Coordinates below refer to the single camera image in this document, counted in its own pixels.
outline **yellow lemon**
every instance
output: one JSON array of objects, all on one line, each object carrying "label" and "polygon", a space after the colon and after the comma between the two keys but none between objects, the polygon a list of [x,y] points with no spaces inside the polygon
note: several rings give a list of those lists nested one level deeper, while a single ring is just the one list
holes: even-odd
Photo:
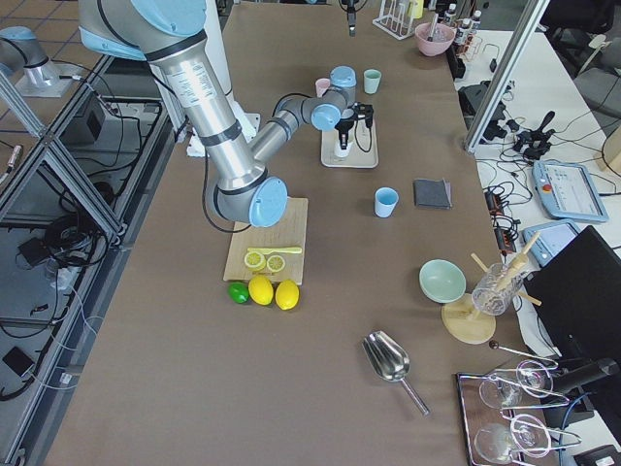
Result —
[{"label": "yellow lemon", "polygon": [[252,277],[248,282],[248,292],[256,304],[267,306],[274,298],[274,288],[272,282],[262,275]]},{"label": "yellow lemon", "polygon": [[283,311],[289,311],[300,301],[300,288],[292,280],[285,280],[276,289],[276,304]]},{"label": "yellow lemon", "polygon": [[270,272],[276,273],[284,269],[284,258],[281,255],[271,255],[268,257],[267,268]]},{"label": "yellow lemon", "polygon": [[265,267],[265,255],[263,255],[261,252],[248,252],[244,256],[244,264],[252,272],[258,272]]}]

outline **metal scoop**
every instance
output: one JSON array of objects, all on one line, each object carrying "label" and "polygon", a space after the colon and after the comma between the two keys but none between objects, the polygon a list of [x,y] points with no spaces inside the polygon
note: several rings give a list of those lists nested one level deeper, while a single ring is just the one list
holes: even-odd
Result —
[{"label": "metal scoop", "polygon": [[377,374],[387,382],[401,382],[420,412],[428,416],[429,408],[406,380],[409,370],[409,357],[406,351],[381,330],[365,337],[362,346]]}]

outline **pink bowl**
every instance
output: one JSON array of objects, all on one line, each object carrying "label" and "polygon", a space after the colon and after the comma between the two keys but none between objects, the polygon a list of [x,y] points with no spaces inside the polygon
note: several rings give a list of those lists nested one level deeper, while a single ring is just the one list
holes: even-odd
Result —
[{"label": "pink bowl", "polygon": [[416,38],[416,45],[423,55],[436,56],[444,53],[455,39],[455,29],[448,27],[446,24],[438,24],[437,30],[444,34],[446,41],[444,42],[429,42],[427,40],[427,34],[429,34],[429,28],[431,23],[423,22],[418,24],[414,29],[414,37]]}]

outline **blue framed tablet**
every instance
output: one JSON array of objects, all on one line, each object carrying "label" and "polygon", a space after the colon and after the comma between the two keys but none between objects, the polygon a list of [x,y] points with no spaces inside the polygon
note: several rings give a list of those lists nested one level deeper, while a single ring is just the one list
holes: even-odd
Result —
[{"label": "blue framed tablet", "polygon": [[533,164],[533,179],[543,207],[554,218],[608,221],[608,213],[591,175],[579,163],[537,160]]},{"label": "blue framed tablet", "polygon": [[524,241],[528,243],[536,231],[539,232],[539,238],[533,244],[531,254],[541,267],[547,265],[556,254],[563,250],[580,233],[578,225],[573,220],[564,218],[524,228],[522,230]]}]

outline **blue cable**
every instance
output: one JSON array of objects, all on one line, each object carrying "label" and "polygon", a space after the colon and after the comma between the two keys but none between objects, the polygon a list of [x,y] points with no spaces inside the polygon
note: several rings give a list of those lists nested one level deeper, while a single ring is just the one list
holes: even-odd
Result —
[{"label": "blue cable", "polygon": [[[569,406],[567,406],[567,409],[565,410],[565,415],[563,416],[563,421],[561,422],[561,430],[564,430],[565,427],[567,426],[567,421],[570,418],[570,414],[572,413],[573,408],[575,408],[575,405],[577,405],[580,401],[582,401],[583,398],[585,398],[586,396],[590,394],[591,394],[590,391],[586,391],[582,393],[575,400],[573,400]],[[559,434],[559,440],[558,440],[559,445],[561,445],[562,440],[563,440],[563,434]],[[563,466],[563,449],[559,449],[559,466]]]}]

